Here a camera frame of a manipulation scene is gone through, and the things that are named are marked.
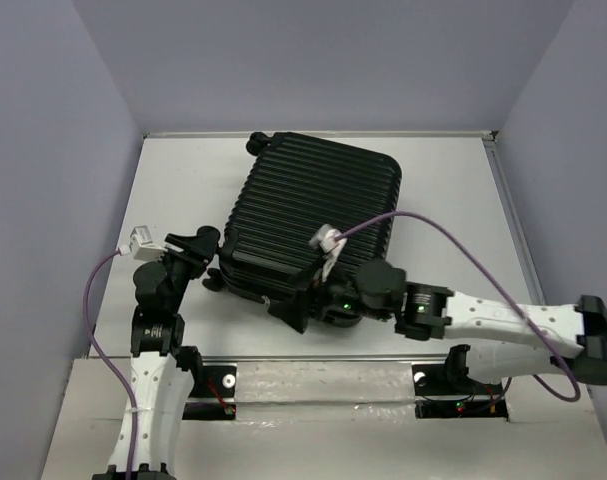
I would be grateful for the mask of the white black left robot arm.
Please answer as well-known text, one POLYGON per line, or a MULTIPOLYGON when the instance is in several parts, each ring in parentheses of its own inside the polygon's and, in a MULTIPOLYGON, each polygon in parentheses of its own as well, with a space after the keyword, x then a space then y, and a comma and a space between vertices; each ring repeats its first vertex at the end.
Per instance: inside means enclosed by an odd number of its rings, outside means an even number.
POLYGON ((97 340, 99 358, 123 386, 127 402, 121 429, 103 479, 171 479, 185 404, 204 383, 197 347, 183 345, 179 313, 189 283, 214 259, 220 239, 211 226, 193 236, 169 234, 154 243, 145 226, 132 230, 110 259, 130 256, 140 265, 133 275, 136 306, 130 336, 130 364, 122 373, 97 340))

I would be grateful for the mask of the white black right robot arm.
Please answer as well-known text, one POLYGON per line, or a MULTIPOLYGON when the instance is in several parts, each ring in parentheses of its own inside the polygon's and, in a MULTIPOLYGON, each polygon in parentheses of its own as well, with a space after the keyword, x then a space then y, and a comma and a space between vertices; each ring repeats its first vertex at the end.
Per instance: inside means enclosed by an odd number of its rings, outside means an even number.
POLYGON ((308 319, 393 319, 396 333, 416 341, 453 340, 445 384, 465 392, 477 382, 570 372, 581 384, 607 386, 607 308, 593 295, 574 304, 516 305, 446 287, 409 282, 404 270, 377 259, 347 276, 308 267, 292 279, 293 295, 270 315, 298 332, 308 319))

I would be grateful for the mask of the black hard-shell suitcase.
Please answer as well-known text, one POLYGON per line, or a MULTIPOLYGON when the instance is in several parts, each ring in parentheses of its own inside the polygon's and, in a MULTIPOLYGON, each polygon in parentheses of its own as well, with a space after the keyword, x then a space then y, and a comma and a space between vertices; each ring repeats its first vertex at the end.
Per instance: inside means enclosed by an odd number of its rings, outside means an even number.
POLYGON ((345 232, 397 207, 402 169, 386 154, 294 132, 254 132, 246 149, 255 161, 203 281, 211 291, 287 299, 321 226, 345 232))

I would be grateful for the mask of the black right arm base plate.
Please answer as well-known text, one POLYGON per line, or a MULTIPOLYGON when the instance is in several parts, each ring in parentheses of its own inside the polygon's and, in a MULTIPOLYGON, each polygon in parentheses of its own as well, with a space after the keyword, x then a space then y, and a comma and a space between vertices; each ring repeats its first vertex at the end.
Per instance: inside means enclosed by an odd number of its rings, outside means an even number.
POLYGON ((443 364, 414 365, 412 372, 419 420, 509 417, 502 383, 482 384, 469 379, 451 382, 443 364))

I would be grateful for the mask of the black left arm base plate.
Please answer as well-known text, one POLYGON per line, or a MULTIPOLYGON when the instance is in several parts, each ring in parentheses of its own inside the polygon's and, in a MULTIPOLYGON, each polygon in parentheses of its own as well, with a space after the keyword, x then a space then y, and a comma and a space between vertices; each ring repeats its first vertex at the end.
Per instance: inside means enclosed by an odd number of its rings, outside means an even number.
POLYGON ((234 421, 236 419, 236 364, 209 364, 203 367, 202 381, 186 402, 187 421, 234 421))

